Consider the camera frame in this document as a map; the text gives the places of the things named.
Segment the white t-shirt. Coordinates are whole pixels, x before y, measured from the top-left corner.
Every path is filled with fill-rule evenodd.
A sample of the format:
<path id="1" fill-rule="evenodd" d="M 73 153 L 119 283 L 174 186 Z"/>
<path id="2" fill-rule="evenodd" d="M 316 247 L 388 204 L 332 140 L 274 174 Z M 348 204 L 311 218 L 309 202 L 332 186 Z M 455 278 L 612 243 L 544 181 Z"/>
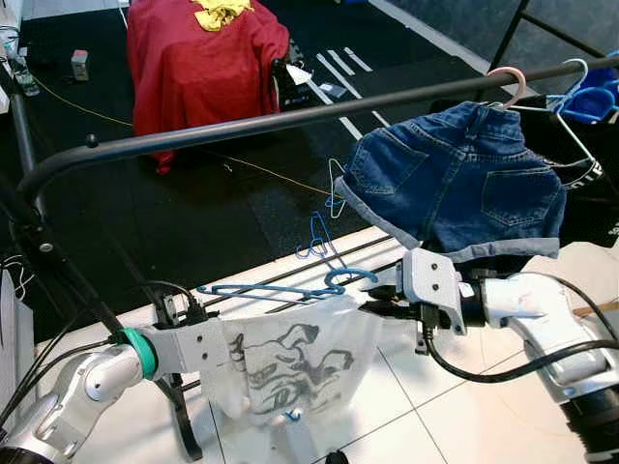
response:
<path id="1" fill-rule="evenodd" d="M 200 385 L 228 464 L 312 464 L 350 442 L 383 321 L 353 296 L 222 318 L 225 357 Z"/>

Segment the pink hanger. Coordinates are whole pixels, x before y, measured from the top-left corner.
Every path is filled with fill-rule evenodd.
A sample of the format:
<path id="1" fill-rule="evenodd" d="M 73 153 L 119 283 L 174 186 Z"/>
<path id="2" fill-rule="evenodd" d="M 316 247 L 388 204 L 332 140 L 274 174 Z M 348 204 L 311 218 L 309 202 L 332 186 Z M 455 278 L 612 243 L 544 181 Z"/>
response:
<path id="1" fill-rule="evenodd" d="M 525 74 L 523 74 L 523 71 L 510 66 L 495 68 L 495 70 L 486 72 L 486 76 L 495 76 L 500 73 L 508 74 L 509 76 L 513 77 L 516 84 L 516 90 L 513 93 L 513 96 L 509 98 L 508 101 L 501 102 L 501 104 L 495 104 L 493 106 L 498 107 L 498 109 L 504 110 L 512 109 L 514 105 L 517 105 L 517 103 L 521 101 L 523 93 L 525 93 L 526 90 L 529 89 L 529 85 L 527 85 L 527 78 Z"/>

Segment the blue denim shorts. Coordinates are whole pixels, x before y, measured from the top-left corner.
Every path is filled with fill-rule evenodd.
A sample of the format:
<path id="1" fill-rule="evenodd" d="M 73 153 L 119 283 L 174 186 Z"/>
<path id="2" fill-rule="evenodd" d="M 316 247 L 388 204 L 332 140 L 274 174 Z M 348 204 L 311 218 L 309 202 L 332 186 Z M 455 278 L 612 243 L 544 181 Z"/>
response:
<path id="1" fill-rule="evenodd" d="M 567 189 L 517 111 L 465 101 L 371 130 L 338 178 L 346 204 L 403 247 L 456 264 L 560 253 Z"/>

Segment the black device with white label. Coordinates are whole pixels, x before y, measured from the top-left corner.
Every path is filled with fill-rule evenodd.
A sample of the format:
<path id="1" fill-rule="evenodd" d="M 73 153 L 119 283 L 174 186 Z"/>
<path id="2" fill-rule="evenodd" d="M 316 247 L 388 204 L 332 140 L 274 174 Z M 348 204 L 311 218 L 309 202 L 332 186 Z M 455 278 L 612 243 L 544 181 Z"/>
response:
<path id="1" fill-rule="evenodd" d="M 271 65 L 276 102 L 281 111 L 305 109 L 314 99 L 312 73 L 286 59 L 274 59 Z"/>

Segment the black printed t-shirt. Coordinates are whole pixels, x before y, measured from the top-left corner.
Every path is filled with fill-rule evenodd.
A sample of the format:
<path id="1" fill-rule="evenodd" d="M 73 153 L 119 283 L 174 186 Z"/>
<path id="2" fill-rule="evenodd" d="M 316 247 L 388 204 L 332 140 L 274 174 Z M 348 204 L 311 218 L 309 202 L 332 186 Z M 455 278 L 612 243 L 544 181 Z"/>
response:
<path id="1" fill-rule="evenodd" d="M 580 124 L 566 114 L 558 120 L 546 105 L 544 96 L 522 98 L 513 110 L 521 115 L 526 146 L 551 163 L 567 189 L 561 245 L 614 247 L 619 239 L 619 189 L 611 172 L 618 159 L 619 128 Z"/>

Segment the red cloth cover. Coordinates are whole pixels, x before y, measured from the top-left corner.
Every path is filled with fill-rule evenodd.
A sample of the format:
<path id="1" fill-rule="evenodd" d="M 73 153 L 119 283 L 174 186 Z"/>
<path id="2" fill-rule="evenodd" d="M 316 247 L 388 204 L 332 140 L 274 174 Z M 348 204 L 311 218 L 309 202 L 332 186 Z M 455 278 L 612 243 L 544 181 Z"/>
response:
<path id="1" fill-rule="evenodd" d="M 133 135 L 280 111 L 273 66 L 290 50 L 287 27 L 257 0 L 218 31 L 204 30 L 199 12 L 194 0 L 130 0 Z"/>

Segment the yellow cloth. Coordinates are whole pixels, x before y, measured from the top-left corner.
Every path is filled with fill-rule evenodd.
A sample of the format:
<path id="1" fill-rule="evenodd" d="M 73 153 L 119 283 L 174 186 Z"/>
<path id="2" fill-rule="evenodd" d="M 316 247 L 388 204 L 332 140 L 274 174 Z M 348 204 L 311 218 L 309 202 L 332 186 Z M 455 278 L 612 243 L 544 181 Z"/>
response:
<path id="1" fill-rule="evenodd" d="M 252 12 L 251 0 L 191 0 L 191 3 L 199 6 L 194 17 L 208 32 L 218 32 L 236 17 Z"/>

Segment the small grey box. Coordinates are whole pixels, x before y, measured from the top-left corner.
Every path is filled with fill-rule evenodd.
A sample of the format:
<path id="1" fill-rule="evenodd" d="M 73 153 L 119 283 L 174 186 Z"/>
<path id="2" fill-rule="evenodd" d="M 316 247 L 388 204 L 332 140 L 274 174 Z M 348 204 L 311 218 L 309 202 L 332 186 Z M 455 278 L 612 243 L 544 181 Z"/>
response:
<path id="1" fill-rule="evenodd" d="M 74 81 L 89 81 L 89 52 L 84 49 L 76 49 L 71 56 L 71 70 Z"/>

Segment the black metal frame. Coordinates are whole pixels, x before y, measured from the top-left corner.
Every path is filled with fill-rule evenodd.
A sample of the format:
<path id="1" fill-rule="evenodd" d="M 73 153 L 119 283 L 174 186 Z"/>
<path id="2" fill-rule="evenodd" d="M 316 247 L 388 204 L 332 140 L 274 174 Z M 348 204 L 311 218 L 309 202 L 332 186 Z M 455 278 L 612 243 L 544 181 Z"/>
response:
<path id="1" fill-rule="evenodd" d="M 524 71 L 619 49 L 619 0 L 514 0 L 495 65 Z"/>

